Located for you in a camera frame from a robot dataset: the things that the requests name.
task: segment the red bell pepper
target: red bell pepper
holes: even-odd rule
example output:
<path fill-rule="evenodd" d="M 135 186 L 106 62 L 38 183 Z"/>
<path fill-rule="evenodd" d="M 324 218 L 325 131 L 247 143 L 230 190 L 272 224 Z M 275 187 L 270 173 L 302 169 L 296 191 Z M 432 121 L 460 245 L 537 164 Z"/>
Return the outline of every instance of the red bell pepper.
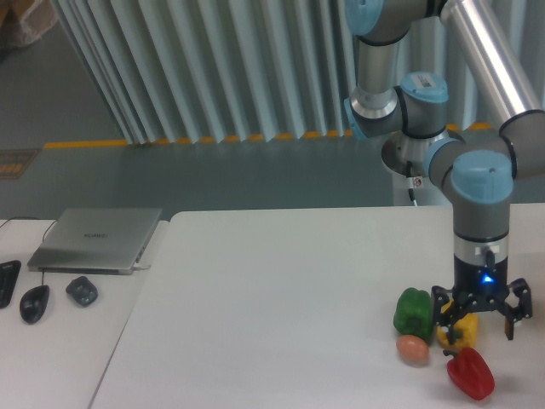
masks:
<path fill-rule="evenodd" d="M 466 395 L 475 400 L 483 400 L 494 390 L 494 377 L 485 360 L 473 348 L 464 348 L 459 354 L 452 354 L 454 359 L 446 364 L 452 382 Z"/>

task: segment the yellow bell pepper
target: yellow bell pepper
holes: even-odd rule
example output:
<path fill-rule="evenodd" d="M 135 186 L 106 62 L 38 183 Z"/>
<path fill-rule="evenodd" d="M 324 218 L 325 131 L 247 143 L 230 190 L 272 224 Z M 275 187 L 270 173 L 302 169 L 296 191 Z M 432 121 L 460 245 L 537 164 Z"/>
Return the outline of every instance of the yellow bell pepper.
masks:
<path fill-rule="evenodd" d="M 441 312 L 444 312 L 451 303 L 452 301 L 444 305 L 441 308 Z M 466 347 L 474 348 L 477 343 L 477 335 L 479 334 L 479 317 L 477 314 L 467 314 L 456 322 L 454 324 L 454 333 L 456 341 L 454 345 L 450 345 L 446 332 L 443 332 L 440 326 L 437 327 L 437 339 L 443 348 L 456 350 L 462 350 Z"/>

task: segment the robotic arm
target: robotic arm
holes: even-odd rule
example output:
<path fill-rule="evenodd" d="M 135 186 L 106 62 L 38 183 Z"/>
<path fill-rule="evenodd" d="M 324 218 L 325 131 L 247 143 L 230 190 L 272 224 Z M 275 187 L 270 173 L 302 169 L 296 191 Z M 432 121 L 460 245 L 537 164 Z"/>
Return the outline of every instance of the robotic arm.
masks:
<path fill-rule="evenodd" d="M 452 203 L 454 287 L 433 287 L 433 323 L 454 343 L 454 324 L 467 313 L 497 310 L 513 339 L 514 324 L 530 318 L 532 309 L 526 282 L 508 284 L 510 199 L 513 179 L 545 173 L 540 135 L 545 112 L 486 1 L 347 0 L 346 5 L 348 25 L 360 40 L 358 88 L 346 103 L 354 134 L 402 130 L 419 147 L 419 156 L 399 160 L 417 163 L 412 169 L 429 175 Z M 448 96 L 433 98 L 446 95 L 441 78 L 418 72 L 400 87 L 391 85 L 398 41 L 412 21 L 433 15 L 462 47 L 499 127 L 493 142 L 469 145 L 445 133 Z M 506 302 L 511 291 L 519 299 L 516 307 Z M 453 303 L 442 313 L 450 296 Z"/>

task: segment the laptop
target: laptop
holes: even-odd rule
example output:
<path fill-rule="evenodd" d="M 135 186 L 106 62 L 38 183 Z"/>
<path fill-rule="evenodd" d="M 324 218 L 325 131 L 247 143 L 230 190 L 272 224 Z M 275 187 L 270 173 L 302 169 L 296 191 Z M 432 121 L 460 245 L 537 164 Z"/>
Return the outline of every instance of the laptop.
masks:
<path fill-rule="evenodd" d="M 30 261 L 30 270 L 132 274 L 161 209 L 67 209 Z"/>

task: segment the black computer mouse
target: black computer mouse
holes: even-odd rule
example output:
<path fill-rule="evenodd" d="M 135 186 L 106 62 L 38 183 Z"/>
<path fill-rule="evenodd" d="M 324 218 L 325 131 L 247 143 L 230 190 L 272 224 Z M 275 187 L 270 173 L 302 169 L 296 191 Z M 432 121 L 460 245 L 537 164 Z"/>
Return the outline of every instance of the black computer mouse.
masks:
<path fill-rule="evenodd" d="M 99 296 L 96 287 L 84 275 L 74 279 L 67 286 L 66 292 L 82 307 L 87 307 Z"/>
<path fill-rule="evenodd" d="M 49 286 L 39 285 L 27 291 L 20 299 L 19 311 L 27 324 L 36 324 L 48 306 Z"/>

